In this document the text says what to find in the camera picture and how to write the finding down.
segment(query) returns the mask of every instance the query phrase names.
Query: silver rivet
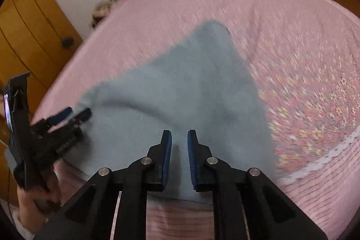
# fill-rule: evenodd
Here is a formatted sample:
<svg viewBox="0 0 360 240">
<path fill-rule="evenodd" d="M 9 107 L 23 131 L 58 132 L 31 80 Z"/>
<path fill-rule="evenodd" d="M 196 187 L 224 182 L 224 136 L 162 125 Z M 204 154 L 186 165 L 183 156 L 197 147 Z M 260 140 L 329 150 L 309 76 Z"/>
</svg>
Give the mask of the silver rivet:
<svg viewBox="0 0 360 240">
<path fill-rule="evenodd" d="M 99 175 L 100 176 L 106 176 L 107 174 L 109 174 L 109 169 L 108 168 L 101 168 L 100 170 L 99 170 Z"/>
<path fill-rule="evenodd" d="M 141 159 L 141 164 L 143 165 L 149 165 L 152 162 L 152 159 L 149 157 L 144 157 Z"/>
<path fill-rule="evenodd" d="M 249 170 L 249 173 L 250 173 L 250 175 L 251 176 L 259 176 L 260 175 L 260 170 L 259 169 L 257 169 L 257 168 L 251 168 L 250 170 Z"/>
<path fill-rule="evenodd" d="M 218 159 L 215 158 L 215 157 L 208 157 L 208 158 L 206 159 L 206 162 L 208 162 L 210 165 L 215 165 L 215 164 L 217 164 L 217 162 L 219 162 L 219 161 L 218 161 Z"/>
</svg>

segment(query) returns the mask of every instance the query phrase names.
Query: human hand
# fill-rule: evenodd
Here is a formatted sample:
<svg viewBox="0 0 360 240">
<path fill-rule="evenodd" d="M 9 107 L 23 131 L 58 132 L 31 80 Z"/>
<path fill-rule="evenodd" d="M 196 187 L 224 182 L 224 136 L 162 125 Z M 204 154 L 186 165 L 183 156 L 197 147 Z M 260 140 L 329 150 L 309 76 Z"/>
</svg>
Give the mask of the human hand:
<svg viewBox="0 0 360 240">
<path fill-rule="evenodd" d="M 59 182 L 53 171 L 47 178 L 46 185 L 49 189 L 48 192 L 40 186 L 34 186 L 26 191 L 19 186 L 17 188 L 19 221 L 25 229 L 33 234 L 37 233 L 46 222 L 46 216 L 38 210 L 35 200 L 60 202 Z"/>
</svg>

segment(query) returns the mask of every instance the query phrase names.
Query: gray fabric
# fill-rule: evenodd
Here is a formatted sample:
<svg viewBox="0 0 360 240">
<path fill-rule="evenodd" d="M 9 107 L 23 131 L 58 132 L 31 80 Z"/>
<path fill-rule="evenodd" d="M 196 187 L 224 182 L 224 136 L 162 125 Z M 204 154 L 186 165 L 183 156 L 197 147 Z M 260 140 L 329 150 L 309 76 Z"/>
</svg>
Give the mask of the gray fabric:
<svg viewBox="0 0 360 240">
<path fill-rule="evenodd" d="M 209 21 L 167 54 L 86 93 L 89 138 L 66 156 L 88 176 L 126 168 L 172 132 L 169 182 L 160 196 L 209 203 L 190 179 L 187 132 L 232 167 L 274 178 L 275 157 L 258 93 L 227 29 Z"/>
</svg>

